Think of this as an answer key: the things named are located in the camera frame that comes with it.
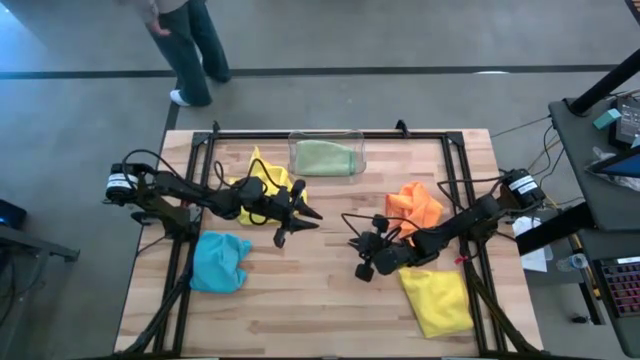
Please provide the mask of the grey side table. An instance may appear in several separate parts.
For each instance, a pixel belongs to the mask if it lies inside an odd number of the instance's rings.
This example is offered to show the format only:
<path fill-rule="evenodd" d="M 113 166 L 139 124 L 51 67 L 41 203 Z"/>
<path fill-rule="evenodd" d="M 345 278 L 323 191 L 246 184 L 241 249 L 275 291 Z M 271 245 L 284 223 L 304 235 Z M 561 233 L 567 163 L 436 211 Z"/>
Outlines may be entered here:
<path fill-rule="evenodd" d="M 548 109 L 595 225 L 603 231 L 636 231 L 640 230 L 640 192 L 586 171 L 595 161 L 594 147 L 617 153 L 608 143 L 608 133 L 593 126 L 611 103 L 600 101 L 585 116 L 574 115 L 565 101 L 551 102 Z"/>

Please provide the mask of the backlit keyboard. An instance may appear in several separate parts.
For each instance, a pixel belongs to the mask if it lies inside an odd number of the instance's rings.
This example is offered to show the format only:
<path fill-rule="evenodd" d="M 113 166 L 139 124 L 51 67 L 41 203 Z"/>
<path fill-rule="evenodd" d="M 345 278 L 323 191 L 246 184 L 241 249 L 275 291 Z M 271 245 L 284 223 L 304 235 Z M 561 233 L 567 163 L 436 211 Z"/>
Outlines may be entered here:
<path fill-rule="evenodd" d="M 599 269 L 615 316 L 640 316 L 640 256 L 606 259 Z"/>

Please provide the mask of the green microfiber towel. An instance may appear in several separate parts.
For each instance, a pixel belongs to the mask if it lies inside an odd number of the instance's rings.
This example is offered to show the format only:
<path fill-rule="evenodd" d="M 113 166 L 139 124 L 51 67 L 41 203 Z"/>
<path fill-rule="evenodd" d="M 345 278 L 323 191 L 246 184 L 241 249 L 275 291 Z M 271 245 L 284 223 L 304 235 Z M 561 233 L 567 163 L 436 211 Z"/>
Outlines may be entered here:
<path fill-rule="evenodd" d="M 321 140 L 298 142 L 291 162 L 291 171 L 302 176 L 351 176 L 356 169 L 352 148 Z"/>

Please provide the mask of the teal box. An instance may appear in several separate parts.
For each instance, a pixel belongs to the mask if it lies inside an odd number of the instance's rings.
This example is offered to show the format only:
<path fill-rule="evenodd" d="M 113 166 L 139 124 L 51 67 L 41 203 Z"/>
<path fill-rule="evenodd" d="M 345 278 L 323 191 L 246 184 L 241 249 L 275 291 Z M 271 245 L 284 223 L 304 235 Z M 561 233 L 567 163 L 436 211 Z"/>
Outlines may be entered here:
<path fill-rule="evenodd" d="M 613 108 L 605 111 L 598 118 L 596 118 L 592 124 L 598 130 L 603 130 L 610 126 L 612 123 L 615 123 L 622 117 L 621 113 Z"/>

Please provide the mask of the white paper sheet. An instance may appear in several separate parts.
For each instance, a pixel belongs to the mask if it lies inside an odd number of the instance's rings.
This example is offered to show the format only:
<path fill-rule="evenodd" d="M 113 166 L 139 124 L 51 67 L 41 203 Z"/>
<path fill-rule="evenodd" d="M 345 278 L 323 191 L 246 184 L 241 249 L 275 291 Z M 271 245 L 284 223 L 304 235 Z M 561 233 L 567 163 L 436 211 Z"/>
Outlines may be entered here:
<path fill-rule="evenodd" d="M 512 229 L 515 235 L 521 235 L 528 230 L 531 230 L 541 224 L 541 219 L 538 217 L 523 216 L 517 218 L 513 224 Z M 534 272 L 547 272 L 547 262 L 553 259 L 553 252 L 550 245 L 546 245 L 543 248 L 530 252 L 521 256 L 521 264 L 524 270 Z"/>

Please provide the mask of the blue microfiber towel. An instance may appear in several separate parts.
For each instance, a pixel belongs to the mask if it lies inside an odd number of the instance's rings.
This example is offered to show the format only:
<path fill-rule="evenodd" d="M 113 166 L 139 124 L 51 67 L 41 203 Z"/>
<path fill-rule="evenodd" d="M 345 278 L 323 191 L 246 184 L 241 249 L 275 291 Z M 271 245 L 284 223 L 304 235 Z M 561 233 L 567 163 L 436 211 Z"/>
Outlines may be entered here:
<path fill-rule="evenodd" d="M 236 235 L 204 232 L 193 256 L 190 287 L 198 292 L 231 294 L 247 280 L 241 262 L 252 250 L 252 243 Z"/>

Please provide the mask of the yellow microfiber towel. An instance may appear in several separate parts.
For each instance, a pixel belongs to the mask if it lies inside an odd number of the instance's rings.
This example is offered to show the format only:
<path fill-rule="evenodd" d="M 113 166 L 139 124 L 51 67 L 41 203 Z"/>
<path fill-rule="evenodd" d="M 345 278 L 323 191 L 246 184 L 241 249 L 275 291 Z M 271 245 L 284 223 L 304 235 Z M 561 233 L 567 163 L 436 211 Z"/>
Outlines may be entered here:
<path fill-rule="evenodd" d="M 425 338 L 473 328 L 467 289 L 459 272 L 405 267 L 398 273 Z"/>
<path fill-rule="evenodd" d="M 264 159 L 257 146 L 254 147 L 253 153 L 250 157 L 249 167 L 249 175 L 258 177 L 263 182 L 263 193 L 265 195 L 276 195 L 280 186 L 285 186 L 287 192 L 292 190 L 294 181 L 290 177 L 288 170 L 283 166 L 273 165 Z M 279 223 L 278 220 L 267 220 L 262 215 L 251 213 L 244 207 L 241 208 L 237 222 L 242 226 L 260 225 L 262 223 Z"/>

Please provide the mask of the black pole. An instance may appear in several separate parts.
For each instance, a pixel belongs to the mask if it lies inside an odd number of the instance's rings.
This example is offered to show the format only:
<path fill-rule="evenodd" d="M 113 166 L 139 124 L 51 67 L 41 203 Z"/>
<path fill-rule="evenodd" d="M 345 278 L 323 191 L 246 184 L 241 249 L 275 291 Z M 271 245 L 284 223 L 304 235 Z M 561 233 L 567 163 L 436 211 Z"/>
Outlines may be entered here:
<path fill-rule="evenodd" d="M 571 113 L 582 116 L 596 103 L 640 71 L 640 48 L 607 73 L 595 85 L 568 104 Z"/>

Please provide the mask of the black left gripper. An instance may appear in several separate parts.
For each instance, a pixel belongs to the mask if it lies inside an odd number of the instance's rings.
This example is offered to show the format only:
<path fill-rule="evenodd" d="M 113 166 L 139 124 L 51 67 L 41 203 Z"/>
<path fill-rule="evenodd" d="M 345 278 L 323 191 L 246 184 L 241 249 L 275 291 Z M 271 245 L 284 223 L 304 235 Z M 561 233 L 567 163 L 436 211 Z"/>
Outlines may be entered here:
<path fill-rule="evenodd" d="M 300 215 L 322 219 L 323 216 L 309 207 L 305 202 L 300 202 L 301 192 L 305 188 L 303 180 L 296 180 L 290 192 L 282 186 L 276 195 L 263 193 L 263 182 L 257 177 L 247 177 L 235 184 L 241 205 L 249 212 L 264 216 L 266 219 L 275 219 L 280 223 L 273 237 L 274 245 L 283 248 L 286 233 L 295 233 L 303 230 L 312 230 L 319 227 L 318 224 L 306 224 L 294 215 L 297 211 Z"/>

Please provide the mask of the person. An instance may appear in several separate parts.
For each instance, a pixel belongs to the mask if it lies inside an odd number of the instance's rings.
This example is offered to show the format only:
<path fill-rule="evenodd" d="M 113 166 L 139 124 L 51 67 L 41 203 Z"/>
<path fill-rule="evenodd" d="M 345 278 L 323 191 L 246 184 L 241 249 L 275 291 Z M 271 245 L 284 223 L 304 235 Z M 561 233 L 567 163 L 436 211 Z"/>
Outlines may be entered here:
<path fill-rule="evenodd" d="M 177 77 L 177 87 L 190 106 L 212 103 L 207 78 L 218 83 L 231 80 L 222 43 L 207 7 L 207 0 L 117 0 L 130 6 L 142 20 L 160 53 Z M 171 31 L 157 36 L 146 27 L 158 19 Z"/>

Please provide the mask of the orange microfiber towel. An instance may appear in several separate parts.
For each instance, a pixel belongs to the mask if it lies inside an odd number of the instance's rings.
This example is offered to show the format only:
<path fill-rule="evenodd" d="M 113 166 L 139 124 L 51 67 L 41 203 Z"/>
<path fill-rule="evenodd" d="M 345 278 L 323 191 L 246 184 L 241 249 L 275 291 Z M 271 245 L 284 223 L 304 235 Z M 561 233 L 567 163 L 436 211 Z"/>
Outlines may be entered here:
<path fill-rule="evenodd" d="M 443 205 L 417 181 L 403 185 L 397 194 L 387 194 L 385 198 L 385 215 L 390 218 L 390 227 L 399 227 L 399 237 L 411 246 L 414 246 L 411 236 L 419 228 L 437 226 L 442 213 Z"/>

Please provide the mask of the black device with blue light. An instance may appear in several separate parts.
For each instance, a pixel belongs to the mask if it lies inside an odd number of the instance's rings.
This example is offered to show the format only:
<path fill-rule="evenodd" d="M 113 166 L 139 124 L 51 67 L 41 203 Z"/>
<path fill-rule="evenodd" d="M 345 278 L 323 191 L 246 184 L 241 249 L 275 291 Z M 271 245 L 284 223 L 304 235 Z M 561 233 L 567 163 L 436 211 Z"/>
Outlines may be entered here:
<path fill-rule="evenodd" d="M 0 226 L 21 230 L 26 217 L 27 212 L 23 208 L 0 199 Z"/>

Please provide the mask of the clear plastic bin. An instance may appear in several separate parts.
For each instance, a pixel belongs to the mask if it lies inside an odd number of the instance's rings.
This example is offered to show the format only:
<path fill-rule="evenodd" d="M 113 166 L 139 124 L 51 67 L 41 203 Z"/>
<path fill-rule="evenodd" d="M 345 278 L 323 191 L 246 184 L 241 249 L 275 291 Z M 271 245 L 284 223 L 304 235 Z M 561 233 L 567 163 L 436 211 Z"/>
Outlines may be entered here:
<path fill-rule="evenodd" d="M 294 131 L 288 136 L 289 147 L 289 163 L 288 170 L 291 171 L 291 162 L 295 154 L 295 146 L 298 142 L 303 140 L 321 140 L 338 143 L 352 148 L 356 153 L 356 173 L 354 175 L 362 173 L 367 166 L 366 162 L 366 150 L 365 150 L 365 138 L 364 134 L 357 130 L 349 130 L 342 132 L 302 132 Z M 305 177 L 350 177 L 350 176 L 305 176 Z"/>

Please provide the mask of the black aluminium frame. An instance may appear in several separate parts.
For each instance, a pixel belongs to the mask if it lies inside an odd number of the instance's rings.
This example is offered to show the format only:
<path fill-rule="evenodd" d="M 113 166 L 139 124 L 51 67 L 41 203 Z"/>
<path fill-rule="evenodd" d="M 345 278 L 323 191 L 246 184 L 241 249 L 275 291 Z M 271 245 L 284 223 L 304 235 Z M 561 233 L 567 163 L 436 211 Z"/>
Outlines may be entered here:
<path fill-rule="evenodd" d="M 423 337 L 397 275 L 374 275 L 370 283 L 355 278 L 357 253 L 346 243 L 353 233 L 342 212 L 384 212 L 385 196 L 402 185 L 420 181 L 453 215 L 435 183 L 448 175 L 473 178 L 497 175 L 496 159 L 486 129 L 365 131 L 384 139 L 365 140 L 367 168 L 354 178 L 311 178 L 310 206 L 324 217 L 320 228 L 287 235 L 286 245 L 273 245 L 274 227 L 242 227 L 203 214 L 203 230 L 233 233 L 254 245 L 241 264 L 249 275 L 239 291 L 228 295 L 191 292 L 185 297 L 186 320 L 180 336 L 176 325 L 180 303 L 172 309 L 164 342 L 148 352 L 172 351 L 172 357 L 440 357 L 479 355 L 477 339 L 498 350 L 499 332 L 479 304 L 478 328 L 431 339 Z M 246 174 L 254 147 L 272 164 L 287 167 L 290 131 L 220 131 L 214 159 L 228 178 Z M 172 242 L 149 248 L 135 260 L 115 351 L 124 351 L 147 326 L 160 306 L 165 280 L 182 272 L 189 244 L 181 244 L 178 265 L 169 270 Z M 526 340 L 542 349 L 517 245 L 494 237 L 478 272 L 490 267 L 500 306 Z"/>

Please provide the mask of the black electronic device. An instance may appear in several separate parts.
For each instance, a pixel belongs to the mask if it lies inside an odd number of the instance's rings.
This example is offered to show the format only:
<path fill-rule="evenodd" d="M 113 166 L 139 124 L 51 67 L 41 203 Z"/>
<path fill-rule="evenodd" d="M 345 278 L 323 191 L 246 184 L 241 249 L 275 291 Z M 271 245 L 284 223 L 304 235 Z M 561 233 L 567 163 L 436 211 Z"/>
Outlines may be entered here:
<path fill-rule="evenodd" d="M 617 146 L 631 147 L 640 137 L 640 101 L 619 98 L 615 105 L 621 117 L 613 125 L 611 139 Z"/>

